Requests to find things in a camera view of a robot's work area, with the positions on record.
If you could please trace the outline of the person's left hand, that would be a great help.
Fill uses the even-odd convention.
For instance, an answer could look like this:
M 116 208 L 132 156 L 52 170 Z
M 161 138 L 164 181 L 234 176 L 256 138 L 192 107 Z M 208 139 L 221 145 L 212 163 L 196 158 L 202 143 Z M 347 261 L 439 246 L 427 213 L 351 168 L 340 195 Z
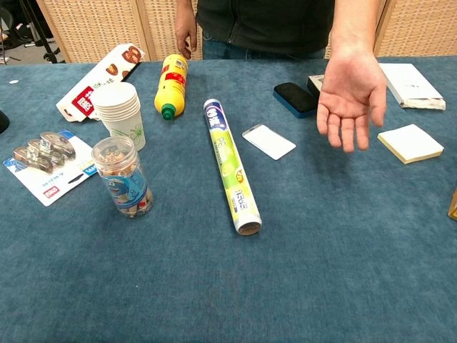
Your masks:
M 386 80 L 373 53 L 333 50 L 318 98 L 316 125 L 333 148 L 369 147 L 369 124 L 383 126 Z

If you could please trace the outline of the person's right hand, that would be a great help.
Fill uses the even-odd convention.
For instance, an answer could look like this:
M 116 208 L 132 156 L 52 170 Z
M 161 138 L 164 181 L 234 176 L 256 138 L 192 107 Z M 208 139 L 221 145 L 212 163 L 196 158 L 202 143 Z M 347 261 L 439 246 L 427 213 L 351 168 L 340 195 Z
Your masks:
M 175 36 L 176 45 L 179 52 L 186 58 L 190 59 L 197 49 L 197 28 L 196 20 L 191 18 L 180 18 L 176 20 Z

